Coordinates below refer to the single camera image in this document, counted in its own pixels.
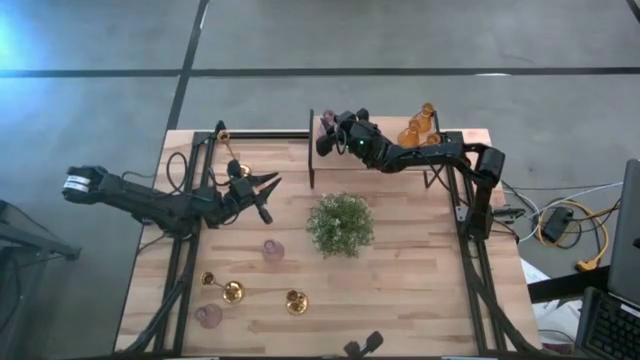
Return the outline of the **green artificial potted plant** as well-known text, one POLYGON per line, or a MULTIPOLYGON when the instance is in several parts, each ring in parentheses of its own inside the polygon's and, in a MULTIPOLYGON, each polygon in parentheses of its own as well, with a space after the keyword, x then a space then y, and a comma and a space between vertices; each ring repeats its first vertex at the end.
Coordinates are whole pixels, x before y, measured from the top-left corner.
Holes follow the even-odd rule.
POLYGON ((306 232, 324 258, 358 258, 375 239, 372 211, 364 197, 352 193, 324 195, 310 210, 306 232))

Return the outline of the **black two-lobed object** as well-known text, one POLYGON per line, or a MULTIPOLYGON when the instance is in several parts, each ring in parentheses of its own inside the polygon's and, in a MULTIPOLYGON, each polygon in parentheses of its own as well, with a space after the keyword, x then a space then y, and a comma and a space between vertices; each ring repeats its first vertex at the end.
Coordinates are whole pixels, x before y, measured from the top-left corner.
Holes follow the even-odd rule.
POLYGON ((384 342, 382 335, 378 331, 371 333, 365 343, 360 345, 357 341, 350 341, 343 350, 349 360, 362 360, 367 354, 376 351, 384 342))

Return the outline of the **gold metal candlestick holder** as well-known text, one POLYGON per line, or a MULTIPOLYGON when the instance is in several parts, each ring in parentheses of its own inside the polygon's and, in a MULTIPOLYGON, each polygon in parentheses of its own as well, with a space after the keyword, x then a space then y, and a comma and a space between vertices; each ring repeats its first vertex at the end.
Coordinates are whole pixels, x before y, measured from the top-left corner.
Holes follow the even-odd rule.
POLYGON ((245 296, 245 288, 239 281, 229 281, 224 284, 220 283, 212 272, 204 272, 200 278, 204 286, 215 286, 221 290, 221 297, 227 304, 237 304, 241 302, 245 296))
MULTIPOLYGON (((233 160, 239 160, 239 158, 235 155, 232 147, 231 147, 231 134, 227 131, 227 130, 221 130, 218 135, 217 135, 217 139, 226 146, 229 154, 231 155, 233 160)), ((240 166, 240 173, 243 177, 247 177, 248 175, 250 175, 252 173, 251 168, 243 163, 239 164, 240 166)))
POLYGON ((305 293, 297 290, 290 290, 286 294, 286 310, 292 315, 301 315, 309 307, 309 300, 305 293))

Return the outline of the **grey open laptop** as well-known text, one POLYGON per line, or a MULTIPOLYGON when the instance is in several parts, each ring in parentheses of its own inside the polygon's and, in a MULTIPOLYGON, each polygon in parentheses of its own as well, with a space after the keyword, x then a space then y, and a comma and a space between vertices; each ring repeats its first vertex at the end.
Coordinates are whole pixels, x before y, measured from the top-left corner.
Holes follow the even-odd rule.
POLYGON ((640 360, 640 159, 626 163, 607 288, 585 289, 576 343, 593 360, 640 360))

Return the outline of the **wooden riser shelf black legs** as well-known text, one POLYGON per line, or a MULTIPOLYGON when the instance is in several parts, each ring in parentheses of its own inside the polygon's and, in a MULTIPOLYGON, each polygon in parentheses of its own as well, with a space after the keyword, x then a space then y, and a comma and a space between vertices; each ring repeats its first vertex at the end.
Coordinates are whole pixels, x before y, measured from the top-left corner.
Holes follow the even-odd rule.
POLYGON ((317 170, 374 169, 398 173, 407 168, 431 170, 438 177, 446 165, 450 137, 438 128, 437 112, 423 110, 404 129, 396 119, 371 118, 362 108, 353 113, 330 110, 309 120, 308 171, 311 186, 317 170))

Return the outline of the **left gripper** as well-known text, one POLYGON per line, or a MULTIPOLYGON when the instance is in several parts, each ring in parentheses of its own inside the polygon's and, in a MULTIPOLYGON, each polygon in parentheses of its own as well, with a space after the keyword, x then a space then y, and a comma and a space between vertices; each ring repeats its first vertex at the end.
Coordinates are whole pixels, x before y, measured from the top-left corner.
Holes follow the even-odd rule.
POLYGON ((228 162, 227 175, 229 176, 229 181, 226 183, 228 192, 221 197, 214 209, 212 217, 213 228, 232 224, 237 220, 239 214, 250 206, 256 207, 260 218, 265 224, 273 222, 273 218, 266 209, 266 202, 281 182, 281 178, 277 178, 258 192, 255 192, 254 188, 265 185, 268 181, 276 178, 278 172, 243 177, 240 173, 239 164, 238 160, 228 162))

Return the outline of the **black desk beam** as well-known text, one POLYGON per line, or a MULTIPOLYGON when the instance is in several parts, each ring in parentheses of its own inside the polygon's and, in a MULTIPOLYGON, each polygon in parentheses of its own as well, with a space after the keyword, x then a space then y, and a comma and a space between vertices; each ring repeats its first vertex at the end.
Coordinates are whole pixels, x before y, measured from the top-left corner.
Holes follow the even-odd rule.
POLYGON ((533 304, 580 297, 588 287, 607 290, 609 266, 528 284, 533 304))

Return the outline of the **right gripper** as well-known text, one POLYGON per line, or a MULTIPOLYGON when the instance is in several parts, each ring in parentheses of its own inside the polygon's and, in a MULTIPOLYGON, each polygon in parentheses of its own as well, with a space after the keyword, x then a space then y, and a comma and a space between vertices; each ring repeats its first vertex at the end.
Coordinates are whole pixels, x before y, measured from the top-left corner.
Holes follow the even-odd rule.
POLYGON ((346 152, 358 158, 367 168, 383 168, 386 165, 386 153, 391 146, 378 128, 370 121, 366 108, 356 113, 345 111, 335 118, 336 129, 328 131, 329 137, 315 140, 316 153, 326 157, 333 150, 339 155, 346 152))

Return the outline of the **black aluminium rig frame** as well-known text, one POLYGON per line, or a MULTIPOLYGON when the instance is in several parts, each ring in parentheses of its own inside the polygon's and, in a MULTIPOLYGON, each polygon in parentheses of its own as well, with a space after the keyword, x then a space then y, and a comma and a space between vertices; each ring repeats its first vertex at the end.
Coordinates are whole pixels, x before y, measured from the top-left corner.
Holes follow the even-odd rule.
POLYGON ((504 327, 466 285, 468 275, 491 278, 510 324, 540 346, 529 291, 513 237, 497 227, 483 248, 472 247, 457 226, 454 208, 470 200, 472 185, 454 170, 384 175, 374 170, 317 170, 309 182, 307 131, 237 130, 231 147, 258 174, 278 172, 267 202, 273 222, 255 209, 231 225, 203 229, 188 294, 170 311, 162 348, 187 357, 338 356, 350 341, 378 331, 380 357, 471 356, 494 348, 504 327), (375 239, 358 258, 324 258, 306 232, 312 206, 325 194, 363 196, 375 220, 375 239), (265 240, 285 247, 280 262, 262 256, 265 240), (204 286, 212 272, 224 284, 245 288, 227 304, 221 290, 204 286), (286 310, 290 290, 305 293, 307 311, 286 310), (215 329, 194 317, 214 303, 223 309, 215 329))

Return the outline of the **white cloth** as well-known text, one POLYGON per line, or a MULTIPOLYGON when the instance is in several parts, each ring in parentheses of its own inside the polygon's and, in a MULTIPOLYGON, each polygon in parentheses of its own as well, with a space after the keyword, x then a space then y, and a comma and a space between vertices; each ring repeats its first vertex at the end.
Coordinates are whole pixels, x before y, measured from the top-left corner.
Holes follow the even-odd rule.
POLYGON ((578 330, 581 300, 552 300, 532 305, 545 344, 573 344, 578 330))

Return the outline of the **black power adapter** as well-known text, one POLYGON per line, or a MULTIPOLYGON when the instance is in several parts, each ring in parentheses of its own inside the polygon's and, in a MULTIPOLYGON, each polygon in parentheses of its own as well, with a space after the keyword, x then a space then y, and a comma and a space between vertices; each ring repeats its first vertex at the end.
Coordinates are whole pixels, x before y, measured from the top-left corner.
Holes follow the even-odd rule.
POLYGON ((542 227, 542 237, 550 243, 557 243, 573 220, 574 211, 567 207, 554 208, 542 227))

